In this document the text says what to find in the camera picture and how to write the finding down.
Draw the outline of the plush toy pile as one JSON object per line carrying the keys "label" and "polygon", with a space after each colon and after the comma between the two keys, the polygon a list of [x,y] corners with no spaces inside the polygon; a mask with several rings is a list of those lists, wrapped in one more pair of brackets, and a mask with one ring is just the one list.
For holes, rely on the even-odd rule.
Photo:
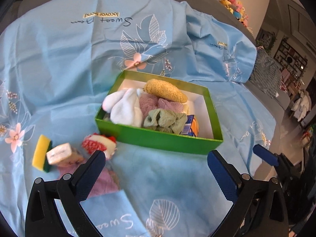
{"label": "plush toy pile", "polygon": [[241,22],[247,30],[253,34],[252,28],[248,26],[248,15],[241,1],[237,0],[217,0],[219,1],[230,13]]}

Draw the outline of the blue orange tissue pack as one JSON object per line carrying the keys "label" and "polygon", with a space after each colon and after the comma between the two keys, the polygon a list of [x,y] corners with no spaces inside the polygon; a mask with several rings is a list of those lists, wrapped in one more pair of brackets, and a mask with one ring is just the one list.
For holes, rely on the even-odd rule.
{"label": "blue orange tissue pack", "polygon": [[197,137],[199,134],[199,123],[195,115],[188,115],[181,135]]}

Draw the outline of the yellow green sponge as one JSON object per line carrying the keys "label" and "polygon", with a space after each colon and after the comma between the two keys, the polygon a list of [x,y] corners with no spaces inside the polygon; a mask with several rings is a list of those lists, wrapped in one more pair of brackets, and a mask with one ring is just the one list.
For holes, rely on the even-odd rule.
{"label": "yellow green sponge", "polygon": [[32,166],[39,171],[49,172],[50,164],[47,160],[47,153],[52,149],[52,141],[45,135],[40,135],[38,142],[36,144]]}

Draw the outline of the yellow spotted plush toy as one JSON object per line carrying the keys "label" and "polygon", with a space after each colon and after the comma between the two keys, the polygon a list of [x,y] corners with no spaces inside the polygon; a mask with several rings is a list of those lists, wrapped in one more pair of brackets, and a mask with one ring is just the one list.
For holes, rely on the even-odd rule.
{"label": "yellow spotted plush toy", "polygon": [[170,82],[150,79],[144,86],[144,91],[151,95],[170,100],[172,102],[186,103],[187,96]]}

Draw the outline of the grey elephant plush toy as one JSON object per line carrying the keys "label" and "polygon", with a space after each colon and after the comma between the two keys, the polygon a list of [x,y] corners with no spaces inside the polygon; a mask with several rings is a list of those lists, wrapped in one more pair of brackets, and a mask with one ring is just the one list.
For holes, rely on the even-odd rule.
{"label": "grey elephant plush toy", "polygon": [[136,88],[116,91],[105,97],[102,109],[109,113],[114,124],[141,127],[144,119],[139,103],[141,94],[142,90]]}

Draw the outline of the dark wall shelf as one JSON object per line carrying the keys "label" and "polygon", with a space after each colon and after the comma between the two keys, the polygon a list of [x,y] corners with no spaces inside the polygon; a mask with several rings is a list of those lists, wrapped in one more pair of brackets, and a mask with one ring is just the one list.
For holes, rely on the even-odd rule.
{"label": "dark wall shelf", "polygon": [[289,45],[287,40],[287,38],[282,39],[274,55],[274,60],[280,64],[282,69],[287,69],[290,75],[298,81],[306,71],[308,60]]}

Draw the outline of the sage green cloth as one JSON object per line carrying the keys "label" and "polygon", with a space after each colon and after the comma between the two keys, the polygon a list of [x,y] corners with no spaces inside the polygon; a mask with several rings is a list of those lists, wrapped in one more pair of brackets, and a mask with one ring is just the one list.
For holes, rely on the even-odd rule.
{"label": "sage green cloth", "polygon": [[185,113],[177,113],[165,109],[150,110],[144,120],[143,127],[149,130],[180,134],[187,122]]}

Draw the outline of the mauve purple cloth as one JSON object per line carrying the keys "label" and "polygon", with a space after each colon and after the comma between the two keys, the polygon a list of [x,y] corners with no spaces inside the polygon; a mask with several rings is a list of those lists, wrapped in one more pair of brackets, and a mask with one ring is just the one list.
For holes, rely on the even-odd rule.
{"label": "mauve purple cloth", "polygon": [[139,104],[144,118],[146,118],[148,113],[154,109],[165,109],[175,113],[187,114],[187,107],[185,104],[168,101],[152,94],[142,94],[139,98]]}

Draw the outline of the red white plush toy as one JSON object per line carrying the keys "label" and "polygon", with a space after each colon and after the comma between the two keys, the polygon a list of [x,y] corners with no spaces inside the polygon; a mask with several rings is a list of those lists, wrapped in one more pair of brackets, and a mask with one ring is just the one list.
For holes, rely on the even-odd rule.
{"label": "red white plush toy", "polygon": [[104,152],[106,160],[110,160],[117,149],[115,137],[97,133],[86,136],[81,146],[90,155],[94,154],[97,150]]}

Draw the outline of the lilac fluffy scrunchie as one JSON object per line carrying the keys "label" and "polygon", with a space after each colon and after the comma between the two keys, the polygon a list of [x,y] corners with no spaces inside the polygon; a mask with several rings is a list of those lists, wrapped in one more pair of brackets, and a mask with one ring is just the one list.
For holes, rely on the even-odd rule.
{"label": "lilac fluffy scrunchie", "polygon": [[[59,176],[62,177],[66,173],[73,174],[75,170],[86,161],[81,163],[72,164],[68,167],[57,167],[59,170]],[[97,197],[104,194],[115,193],[120,190],[119,179],[116,173],[110,167],[104,167],[101,174],[99,175],[96,183],[94,184],[88,198]]]}

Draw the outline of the green cardboard box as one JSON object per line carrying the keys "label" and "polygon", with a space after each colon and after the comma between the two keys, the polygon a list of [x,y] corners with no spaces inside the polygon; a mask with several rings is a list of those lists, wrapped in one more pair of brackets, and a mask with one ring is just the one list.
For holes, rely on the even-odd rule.
{"label": "green cardboard box", "polygon": [[136,128],[132,126],[113,124],[105,121],[105,112],[99,109],[95,122],[103,135],[114,136],[117,141],[153,149],[206,155],[223,142],[220,122],[208,88],[190,82],[164,76],[123,71],[116,79],[109,93],[124,88],[142,88],[150,79],[167,81],[175,85],[187,95],[189,111],[199,124],[197,137],[169,134],[158,131]]}

